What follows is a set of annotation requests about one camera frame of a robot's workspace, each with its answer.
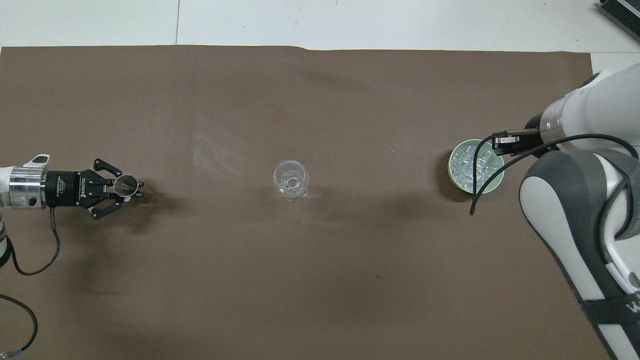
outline brown paper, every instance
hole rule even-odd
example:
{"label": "brown paper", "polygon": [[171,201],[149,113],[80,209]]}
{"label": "brown paper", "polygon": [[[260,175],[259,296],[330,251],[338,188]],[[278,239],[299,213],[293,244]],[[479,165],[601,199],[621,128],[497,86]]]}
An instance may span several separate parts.
{"label": "brown paper", "polygon": [[[1,293],[24,359],[603,359],[507,171],[470,217],[446,161],[524,126],[587,54],[292,47],[3,48],[0,166],[102,158],[152,186],[101,220],[58,208],[60,257]],[[308,197],[271,175],[296,159]],[[47,211],[3,210],[22,266]],[[0,302],[0,350],[30,335]]]}

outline brown table surface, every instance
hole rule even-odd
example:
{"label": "brown table surface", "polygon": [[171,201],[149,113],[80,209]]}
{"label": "brown table surface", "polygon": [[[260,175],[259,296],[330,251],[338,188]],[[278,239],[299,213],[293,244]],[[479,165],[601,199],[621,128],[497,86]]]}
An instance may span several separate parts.
{"label": "brown table surface", "polygon": [[[587,54],[293,47],[2,48],[0,166],[102,158],[155,188],[98,221],[57,211],[60,257],[0,269],[27,359],[605,359],[508,170],[474,217],[446,161],[524,126]],[[309,195],[271,174],[293,158]],[[22,266],[47,211],[2,214]],[[0,302],[0,350],[31,323]]]}

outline bowl of ice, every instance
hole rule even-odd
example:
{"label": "bowl of ice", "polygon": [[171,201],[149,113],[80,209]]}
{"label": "bowl of ice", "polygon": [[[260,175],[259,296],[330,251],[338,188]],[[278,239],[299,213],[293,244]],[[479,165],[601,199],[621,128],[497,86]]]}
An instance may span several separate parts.
{"label": "bowl of ice", "polygon": [[[464,192],[473,193],[474,184],[474,152],[480,144],[479,139],[465,140],[461,142],[451,152],[449,156],[449,177],[451,181]],[[504,165],[504,159],[495,154],[491,148],[491,143],[484,143],[478,153],[477,162],[477,184],[480,187],[489,179],[493,173]],[[500,173],[484,190],[484,193],[493,191],[500,185],[504,173]]]}

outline white tile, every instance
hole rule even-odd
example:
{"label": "white tile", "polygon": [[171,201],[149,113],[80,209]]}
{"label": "white tile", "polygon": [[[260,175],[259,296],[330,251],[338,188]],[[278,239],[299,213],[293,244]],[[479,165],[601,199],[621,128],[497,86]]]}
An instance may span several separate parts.
{"label": "white tile", "polygon": [[594,0],[181,0],[178,44],[640,52]]}
{"label": "white tile", "polygon": [[1,46],[175,44],[178,0],[0,0]]}
{"label": "white tile", "polygon": [[594,74],[603,69],[616,72],[637,63],[640,63],[640,54],[638,53],[591,54],[591,68]]}

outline clear glass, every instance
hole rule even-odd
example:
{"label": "clear glass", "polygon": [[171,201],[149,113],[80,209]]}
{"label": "clear glass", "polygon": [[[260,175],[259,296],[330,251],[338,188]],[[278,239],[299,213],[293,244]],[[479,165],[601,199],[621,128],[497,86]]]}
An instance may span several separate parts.
{"label": "clear glass", "polygon": [[307,196],[309,172],[296,160],[285,160],[273,172],[273,186],[289,201],[302,200]]}

